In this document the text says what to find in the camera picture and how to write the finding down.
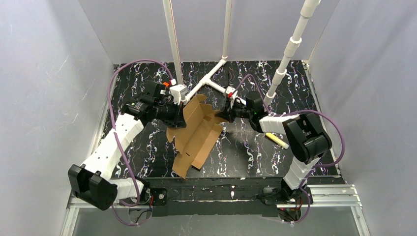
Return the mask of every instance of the black marbled tabletop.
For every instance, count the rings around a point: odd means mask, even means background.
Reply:
[[[230,61],[215,73],[212,80],[223,87],[228,85],[228,72],[231,73],[230,85],[237,86],[246,74],[258,79],[263,93],[266,93],[279,61]],[[191,90],[217,62],[184,62],[181,64],[184,84]],[[175,77],[173,63],[166,64]],[[287,68],[287,78],[278,86],[277,96],[272,102],[271,110],[277,114],[304,109],[316,109],[307,77],[301,61],[291,61]],[[168,75],[153,63],[135,64],[119,73],[112,104],[117,113],[126,98],[143,91],[143,81],[167,81]],[[238,96],[244,98],[248,91],[256,90],[253,82],[245,81],[238,89]],[[214,109],[221,109],[224,96],[211,87],[203,87],[198,93],[205,94],[207,103]],[[216,145],[211,150],[200,171],[190,168],[187,178],[193,177],[283,177],[288,171],[293,154],[290,149],[284,150],[257,133],[243,119],[234,123],[222,123],[221,133]],[[103,138],[111,129],[110,118],[107,117],[103,130]],[[126,149],[130,165],[140,177],[177,177],[172,171],[176,151],[174,145],[167,142],[166,126],[154,120],[132,141]],[[328,153],[322,163],[330,163],[333,159]],[[336,175],[334,167],[320,169],[315,175]],[[121,159],[117,164],[114,177],[127,177],[127,168]]]

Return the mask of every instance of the white plastic housing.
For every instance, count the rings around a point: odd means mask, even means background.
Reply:
[[[320,158],[316,158],[311,161],[310,164],[306,165],[303,162],[298,161],[296,157],[293,157],[290,170],[284,176],[285,182],[292,190],[299,188],[301,181],[319,160]]]
[[[138,184],[139,193],[142,193],[144,184],[136,179],[135,181]],[[116,201],[120,199],[137,197],[135,185],[133,184],[132,178],[111,179],[109,180],[109,183],[113,183],[118,186],[118,194],[116,196]]]
[[[173,103],[178,105],[181,101],[185,101],[188,88],[185,85],[175,85],[170,87],[171,95],[174,97]]]
[[[294,116],[287,116],[287,117],[264,117],[259,121],[259,124],[261,125],[262,132],[264,133],[278,133],[278,134],[285,134],[284,126],[282,125],[282,122],[289,120],[289,119],[295,119],[298,115]]]
[[[119,115],[116,121],[116,129],[123,150],[126,150],[130,142],[143,128],[142,122],[135,120],[133,116],[128,114]],[[105,180],[111,178],[113,170],[121,157],[114,131],[114,129],[110,130],[94,153],[83,162],[86,170],[93,173],[100,171],[100,176]]]

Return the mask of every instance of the brown cardboard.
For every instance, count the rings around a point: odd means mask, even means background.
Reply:
[[[184,107],[187,127],[167,129],[168,141],[172,142],[175,137],[175,148],[179,151],[172,169],[183,178],[190,166],[201,169],[221,134],[219,123],[225,122],[215,116],[217,111],[213,111],[211,105],[201,103],[206,98],[205,95],[197,94]]]

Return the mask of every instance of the white wall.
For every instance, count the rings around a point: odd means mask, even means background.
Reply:
[[[0,5],[0,235],[56,236],[113,66],[76,0]]]
[[[372,235],[416,235],[416,38],[417,2],[341,0],[310,60]]]
[[[339,0],[322,0],[293,59],[309,59]],[[113,63],[172,61],[161,0],[80,0]],[[233,1],[228,60],[282,59],[304,0]],[[173,0],[181,61],[217,61],[226,0]]]

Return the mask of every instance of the pvc pipe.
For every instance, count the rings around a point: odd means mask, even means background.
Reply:
[[[294,29],[293,36],[290,37],[290,40],[288,41],[287,47],[284,50],[284,57],[282,58],[282,61],[272,78],[271,86],[269,87],[267,95],[264,98],[267,105],[271,104],[274,99],[276,95],[276,88],[287,73],[288,63],[301,43],[301,35],[304,32],[308,19],[313,15],[314,10],[319,3],[320,0],[305,0],[300,12],[301,16],[298,20],[296,28]]]
[[[219,63],[217,63],[217,65],[213,68],[213,69],[211,69],[211,71],[210,72],[208,72],[207,73],[207,75],[205,75],[202,79],[200,79],[200,81],[196,84],[196,86],[185,96],[185,99],[186,99],[186,103],[188,103],[190,100],[191,100],[191,98],[197,93],[197,91],[199,90],[199,89],[201,89],[201,87],[203,86],[203,85],[209,85],[209,83],[210,82],[212,82],[212,83],[214,83],[215,84],[215,82],[213,82],[213,81],[211,81],[211,77],[224,65],[226,63],[226,60],[224,60],[224,59],[222,59],[222,60],[220,60],[219,61]]]
[[[304,32],[305,26],[307,25],[309,18],[300,16],[296,29],[294,30],[293,40],[298,41],[301,39],[301,35]]]
[[[172,12],[171,0],[162,0],[164,3],[165,19],[167,21],[168,35],[171,43],[172,57],[174,58],[175,74],[179,85],[184,84],[182,81],[182,70],[179,60],[179,51],[177,43],[177,34],[175,32],[174,14]]]
[[[222,59],[219,61],[219,63],[213,68],[211,69],[211,71],[209,73],[207,73],[207,75],[205,75],[204,77],[208,77],[208,80],[210,80],[210,78],[222,67],[224,66],[224,64],[226,64],[226,60]]]
[[[185,99],[187,102],[190,101],[190,99],[197,93],[199,89],[203,86],[203,83],[198,82],[197,85],[185,96]]]
[[[289,57],[287,57],[287,56],[284,55],[284,57],[282,58],[282,60],[281,60],[281,62],[279,64],[279,67],[278,67],[278,71],[280,73],[286,72],[285,70],[287,69],[288,63],[290,63],[290,59],[291,58],[289,58]]]
[[[226,2],[226,17],[224,19],[223,54],[222,59],[227,58],[227,44],[229,40],[230,16],[232,15],[232,0]]]
[[[222,86],[216,84],[216,82],[213,82],[211,80],[208,82],[207,85],[213,87],[215,90],[221,92],[222,94],[224,94],[224,92],[226,91],[225,88],[223,88]]]

